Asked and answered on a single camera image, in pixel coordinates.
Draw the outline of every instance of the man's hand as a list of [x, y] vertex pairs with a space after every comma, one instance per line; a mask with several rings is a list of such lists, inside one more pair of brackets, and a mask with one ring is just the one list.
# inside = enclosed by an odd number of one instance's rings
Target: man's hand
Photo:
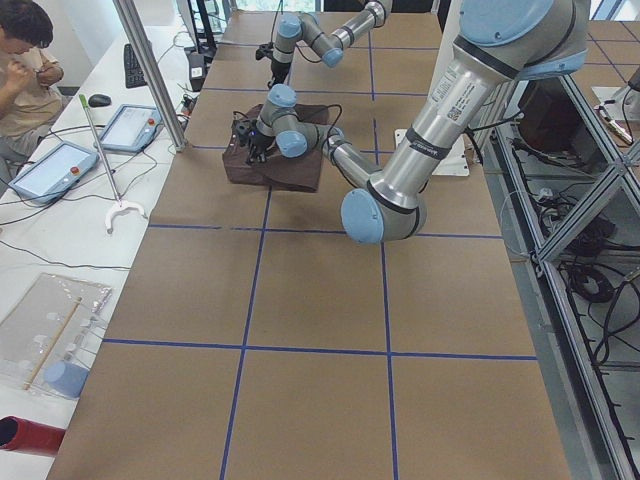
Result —
[[62, 80], [64, 72], [60, 65], [52, 62], [45, 62], [42, 64], [42, 68], [37, 73], [38, 83], [43, 87], [50, 87], [54, 83], [58, 83]]
[[7, 83], [5, 88], [18, 94], [27, 88], [35, 73], [17, 60], [10, 60], [7, 67]]

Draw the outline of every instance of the tablet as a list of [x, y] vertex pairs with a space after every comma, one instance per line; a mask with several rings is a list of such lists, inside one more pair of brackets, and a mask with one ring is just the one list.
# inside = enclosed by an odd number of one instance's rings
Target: tablet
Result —
[[25, 200], [49, 203], [61, 197], [98, 161], [98, 153], [70, 142], [62, 142], [23, 169], [9, 186]]
[[154, 139], [162, 117], [156, 107], [120, 105], [100, 134], [105, 151], [139, 153]]

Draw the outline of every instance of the computer mouse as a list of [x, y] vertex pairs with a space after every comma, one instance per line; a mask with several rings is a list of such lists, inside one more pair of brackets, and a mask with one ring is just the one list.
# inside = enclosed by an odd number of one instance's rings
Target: computer mouse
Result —
[[94, 93], [89, 97], [90, 107], [106, 107], [111, 105], [111, 97], [101, 93]]

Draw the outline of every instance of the person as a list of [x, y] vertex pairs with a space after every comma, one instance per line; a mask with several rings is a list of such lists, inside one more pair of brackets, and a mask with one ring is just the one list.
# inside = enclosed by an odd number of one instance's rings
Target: person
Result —
[[64, 71], [46, 47], [53, 24], [32, 0], [0, 0], [0, 156], [26, 161], [66, 101], [52, 86]]

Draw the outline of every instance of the white wall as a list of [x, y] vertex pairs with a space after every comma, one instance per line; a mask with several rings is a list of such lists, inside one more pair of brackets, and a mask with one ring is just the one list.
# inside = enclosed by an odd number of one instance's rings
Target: white wall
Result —
[[[113, 40], [122, 32], [112, 0], [36, 0], [53, 22], [51, 53], [64, 68], [61, 86], [80, 86]], [[173, 0], [135, 0], [147, 25], [168, 25]]]
[[640, 0], [627, 0], [622, 4], [614, 20], [638, 20]]

